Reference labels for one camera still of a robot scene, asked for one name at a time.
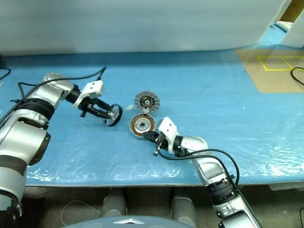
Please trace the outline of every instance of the floor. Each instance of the floor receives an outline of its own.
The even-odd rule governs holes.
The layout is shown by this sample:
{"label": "floor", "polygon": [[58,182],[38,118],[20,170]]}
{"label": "floor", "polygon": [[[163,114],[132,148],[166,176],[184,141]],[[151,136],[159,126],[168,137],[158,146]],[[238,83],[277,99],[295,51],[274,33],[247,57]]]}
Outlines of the floor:
{"label": "floor", "polygon": [[[99,214],[97,212],[80,202],[72,202],[66,207],[65,205],[72,200],[80,200],[92,206],[96,202],[96,209],[101,211],[103,199],[108,191],[107,188],[94,188],[93,190],[90,188],[28,187],[23,199],[24,206],[26,207],[28,204],[31,204],[31,206],[37,205],[37,212],[35,213],[35,219],[33,219],[34,215],[27,215],[26,213],[29,213],[29,211],[25,211],[25,217],[29,217],[25,220],[31,222],[31,224],[27,224],[27,227],[63,227],[60,214],[62,214],[63,222],[68,225],[87,220],[89,217],[92,219],[98,218]],[[125,188],[128,214],[170,218],[171,191],[172,188],[170,187]],[[199,227],[218,227],[219,219],[212,209],[205,190],[201,187],[188,187],[186,191],[196,207]],[[304,192],[297,190],[272,191],[268,186],[247,186],[244,187],[243,193],[260,218],[264,228],[301,227],[299,209],[304,206]]]}

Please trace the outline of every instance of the yellow square outline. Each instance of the yellow square outline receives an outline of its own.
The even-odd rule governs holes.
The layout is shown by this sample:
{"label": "yellow square outline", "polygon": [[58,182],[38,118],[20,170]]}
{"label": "yellow square outline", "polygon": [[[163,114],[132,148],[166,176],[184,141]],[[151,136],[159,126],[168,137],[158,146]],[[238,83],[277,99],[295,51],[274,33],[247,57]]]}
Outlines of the yellow square outline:
{"label": "yellow square outline", "polygon": [[[262,60],[263,58],[281,58],[289,66],[289,68],[288,69],[287,68],[286,69],[268,69]],[[285,58],[302,58],[302,59],[304,59],[304,56],[257,56],[256,57],[256,59],[260,62],[260,64],[263,66],[265,71],[290,71],[294,67]]]}

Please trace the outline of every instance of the black cable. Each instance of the black cable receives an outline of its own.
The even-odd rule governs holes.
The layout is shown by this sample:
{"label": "black cable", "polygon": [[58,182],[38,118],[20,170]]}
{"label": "black cable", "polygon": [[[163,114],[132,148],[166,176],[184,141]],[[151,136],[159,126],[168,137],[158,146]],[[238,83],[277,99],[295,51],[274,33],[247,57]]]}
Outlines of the black cable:
{"label": "black cable", "polygon": [[294,70],[296,70],[296,69],[304,70],[304,68],[302,68],[302,67],[295,67],[295,68],[293,68],[293,69],[290,71],[291,77],[293,77],[293,79],[294,79],[295,81],[297,81],[298,83],[300,83],[301,85],[304,86],[304,83],[301,82],[299,79],[297,79],[297,78],[294,76]]}
{"label": "black cable", "polygon": [[101,69],[100,74],[99,74],[98,78],[96,79],[96,81],[101,80],[101,76],[103,75],[105,70],[106,70],[106,67]]}
{"label": "black cable", "polygon": [[24,91],[21,85],[25,86],[36,86],[37,84],[29,84],[29,83],[24,83],[24,82],[18,82],[18,88],[21,93],[21,99],[24,99]]}
{"label": "black cable", "polygon": [[11,73],[11,69],[7,68],[7,67],[3,67],[1,66],[0,69],[5,69],[7,70],[7,72],[2,76],[0,77],[0,80],[3,80],[7,75],[9,75]]}
{"label": "black cable", "polygon": [[196,154],[196,153],[201,153],[201,152],[219,152],[219,153],[223,153],[224,155],[226,155],[227,157],[230,158],[230,160],[232,161],[232,163],[234,164],[235,168],[236,168],[236,171],[237,171],[237,177],[236,177],[236,185],[238,185],[238,182],[239,182],[239,168],[238,168],[238,164],[237,162],[234,160],[234,158],[229,154],[227,153],[226,151],[223,151],[223,150],[219,150],[219,149],[204,149],[204,150],[199,150],[199,151],[194,151],[194,152],[191,152],[191,153],[187,153],[184,156],[189,156],[189,155],[193,155],[193,154]]}
{"label": "black cable", "polygon": [[[221,159],[219,159],[218,157],[214,156],[214,155],[194,155],[192,156],[191,154],[195,154],[195,153],[200,153],[200,152],[204,152],[206,150],[201,150],[201,151],[195,151],[195,152],[192,152],[192,153],[189,153],[189,154],[186,154],[184,156],[181,156],[181,157],[169,157],[169,156],[166,156],[164,155],[163,153],[161,153],[160,151],[158,151],[158,154],[164,158],[164,159],[167,159],[167,160],[187,160],[187,159],[195,159],[195,158],[214,158],[216,159],[223,167],[224,171],[226,172],[226,174],[229,176],[229,172],[226,168],[226,166],[224,165],[224,163],[221,161]],[[208,149],[207,151],[221,151],[221,150],[217,150],[217,149]],[[232,159],[233,162],[234,162],[234,165],[236,167],[236,170],[237,170],[237,178],[236,178],[236,182],[235,182],[235,185],[238,186],[238,182],[239,182],[239,169],[238,169],[238,165],[236,164],[235,160]]]}
{"label": "black cable", "polygon": [[304,209],[304,207],[302,207],[300,210],[299,210],[299,213],[300,213],[300,220],[301,220],[301,227],[303,228],[303,220],[302,220],[302,210]]}
{"label": "black cable", "polygon": [[[30,91],[28,91],[25,95],[24,95],[24,97],[26,98],[26,97],[28,97],[28,95],[30,95],[31,93],[33,93],[38,87],[40,87],[40,86],[42,86],[42,85],[44,85],[44,84],[46,84],[46,83],[49,83],[49,82],[54,82],[54,81],[64,81],[64,80],[81,80],[81,79],[87,79],[87,78],[90,78],[90,77],[94,77],[94,76],[96,76],[96,75],[98,75],[98,74],[101,74],[102,75],[102,73],[104,72],[106,70],[106,67],[104,67],[104,68],[102,68],[102,69],[100,69],[100,70],[98,70],[96,73],[94,73],[94,74],[92,74],[92,75],[88,75],[88,76],[84,76],[84,77],[65,77],[65,78],[54,78],[54,79],[50,79],[50,80],[48,80],[48,81],[44,81],[44,82],[41,82],[41,83],[39,83],[39,84],[28,84],[28,83],[23,83],[23,82],[20,82],[20,84],[22,85],[22,84],[27,84],[27,85],[33,85],[33,88],[31,88],[30,89]],[[2,124],[5,120],[6,120],[6,118],[8,118],[9,117],[9,115],[20,105],[20,102],[22,102],[22,100],[21,101],[18,101],[17,102],[17,104],[15,104],[1,119],[0,119],[0,124]]]}

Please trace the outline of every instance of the small white piece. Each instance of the small white piece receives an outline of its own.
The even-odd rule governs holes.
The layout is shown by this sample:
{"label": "small white piece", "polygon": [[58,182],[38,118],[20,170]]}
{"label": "small white piece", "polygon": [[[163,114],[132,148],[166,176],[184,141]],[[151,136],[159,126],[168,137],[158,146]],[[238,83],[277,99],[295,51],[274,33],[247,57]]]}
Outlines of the small white piece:
{"label": "small white piece", "polygon": [[73,104],[74,107],[78,107],[82,100],[86,98],[87,96],[91,99],[98,98],[99,96],[102,96],[104,93],[104,86],[103,86],[102,80],[93,81],[90,83],[87,83],[86,86],[81,91],[81,94]]}
{"label": "small white piece", "polygon": [[133,105],[131,104],[131,105],[129,105],[128,107],[126,107],[126,111],[130,111],[130,110],[132,110],[133,109]]}

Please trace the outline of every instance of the white wire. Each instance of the white wire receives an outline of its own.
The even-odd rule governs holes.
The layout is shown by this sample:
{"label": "white wire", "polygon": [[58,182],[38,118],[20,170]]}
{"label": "white wire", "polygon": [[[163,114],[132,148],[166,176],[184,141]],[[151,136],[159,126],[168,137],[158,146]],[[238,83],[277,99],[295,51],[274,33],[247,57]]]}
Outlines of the white wire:
{"label": "white wire", "polygon": [[30,197],[28,197],[28,198],[34,198],[34,197],[41,196],[41,195],[47,194],[47,193],[49,193],[49,192],[57,191],[57,190],[60,190],[60,189],[63,189],[63,188],[52,189],[52,190],[49,190],[49,191],[45,191],[45,192],[39,193],[39,194],[34,195],[34,196],[30,196]]}
{"label": "white wire", "polygon": [[67,224],[63,221],[63,212],[64,212],[64,210],[67,208],[67,206],[70,205],[70,204],[73,203],[73,202],[78,202],[78,203],[85,204],[85,205],[87,205],[88,207],[90,207],[90,208],[93,209],[93,212],[92,212],[92,214],[90,215],[90,217],[87,219],[87,221],[90,220],[90,219],[92,218],[92,216],[94,215],[95,212],[97,212],[97,213],[100,214],[100,211],[98,211],[98,210],[96,209],[96,207],[97,207],[97,194],[96,194],[96,192],[95,192],[94,189],[92,189],[92,188],[90,188],[90,189],[91,189],[91,190],[93,191],[93,193],[94,193],[94,197],[95,197],[95,206],[92,207],[91,205],[87,204],[86,202],[83,202],[83,201],[81,201],[81,200],[76,200],[76,199],[75,199],[75,200],[72,200],[72,201],[70,201],[70,202],[68,202],[68,203],[62,208],[62,210],[61,210],[61,212],[60,212],[60,220],[61,220],[61,223],[62,223],[64,226],[67,226]]}

